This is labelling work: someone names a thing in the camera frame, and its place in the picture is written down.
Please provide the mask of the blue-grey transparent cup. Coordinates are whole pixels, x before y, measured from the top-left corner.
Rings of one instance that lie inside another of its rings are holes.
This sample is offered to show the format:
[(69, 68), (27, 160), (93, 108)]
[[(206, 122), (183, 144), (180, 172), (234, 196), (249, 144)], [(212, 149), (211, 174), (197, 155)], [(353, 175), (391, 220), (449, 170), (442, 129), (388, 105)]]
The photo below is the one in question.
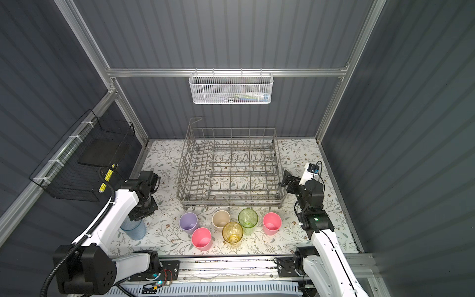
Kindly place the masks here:
[(143, 220), (131, 220), (128, 216), (122, 222), (120, 229), (134, 241), (141, 240), (147, 233)]

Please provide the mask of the green transparent cup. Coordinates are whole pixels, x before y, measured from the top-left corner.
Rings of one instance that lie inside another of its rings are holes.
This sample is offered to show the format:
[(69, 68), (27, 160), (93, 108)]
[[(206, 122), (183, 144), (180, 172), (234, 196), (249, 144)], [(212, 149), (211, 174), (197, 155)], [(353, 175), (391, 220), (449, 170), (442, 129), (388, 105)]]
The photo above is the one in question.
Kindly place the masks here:
[(238, 222), (242, 226), (245, 235), (252, 235), (258, 221), (257, 212), (250, 208), (241, 210), (238, 215)]

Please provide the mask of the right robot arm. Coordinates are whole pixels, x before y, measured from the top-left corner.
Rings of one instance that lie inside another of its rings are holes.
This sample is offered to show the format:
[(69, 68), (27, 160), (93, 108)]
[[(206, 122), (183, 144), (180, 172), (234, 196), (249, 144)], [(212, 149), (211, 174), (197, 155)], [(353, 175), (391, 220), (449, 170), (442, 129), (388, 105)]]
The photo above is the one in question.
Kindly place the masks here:
[(280, 186), (296, 196), (298, 221), (308, 234), (311, 245), (297, 247), (294, 268), (308, 276), (321, 297), (366, 297), (352, 271), (335, 233), (335, 227), (323, 208), (324, 183), (316, 173), (304, 170), (302, 177), (283, 173)]

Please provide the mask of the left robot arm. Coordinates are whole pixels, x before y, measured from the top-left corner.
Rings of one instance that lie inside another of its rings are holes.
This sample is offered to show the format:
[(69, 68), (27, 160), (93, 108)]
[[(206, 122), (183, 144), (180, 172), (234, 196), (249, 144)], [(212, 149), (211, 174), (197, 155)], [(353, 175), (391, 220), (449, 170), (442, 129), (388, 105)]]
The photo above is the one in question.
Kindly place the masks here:
[(112, 236), (125, 220), (140, 222), (158, 209), (153, 194), (160, 177), (142, 171), (136, 179), (125, 179), (118, 189), (106, 179), (108, 167), (101, 167), (101, 183), (110, 190), (110, 199), (92, 223), (70, 244), (59, 246), (53, 255), (53, 270), (40, 290), (45, 297), (52, 281), (64, 295), (104, 295), (120, 287), (129, 277), (139, 273), (160, 273), (162, 266), (155, 251), (134, 252), (112, 259), (108, 253)]

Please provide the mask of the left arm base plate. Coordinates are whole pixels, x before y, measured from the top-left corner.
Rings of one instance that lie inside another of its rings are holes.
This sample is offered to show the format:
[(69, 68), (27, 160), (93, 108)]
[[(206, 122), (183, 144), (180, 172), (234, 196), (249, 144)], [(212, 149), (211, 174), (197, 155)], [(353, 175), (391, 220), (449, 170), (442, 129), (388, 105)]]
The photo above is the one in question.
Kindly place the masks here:
[(148, 269), (128, 278), (129, 282), (172, 282), (178, 279), (179, 261), (160, 261), (158, 269)]

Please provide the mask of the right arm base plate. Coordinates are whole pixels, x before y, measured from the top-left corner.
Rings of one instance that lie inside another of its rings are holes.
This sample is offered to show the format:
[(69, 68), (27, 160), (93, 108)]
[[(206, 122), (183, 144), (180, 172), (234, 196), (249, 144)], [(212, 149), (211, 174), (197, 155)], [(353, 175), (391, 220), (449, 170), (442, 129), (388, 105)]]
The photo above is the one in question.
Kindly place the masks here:
[(306, 273), (303, 269), (303, 260), (295, 257), (274, 257), (278, 276), (281, 278), (303, 277)]

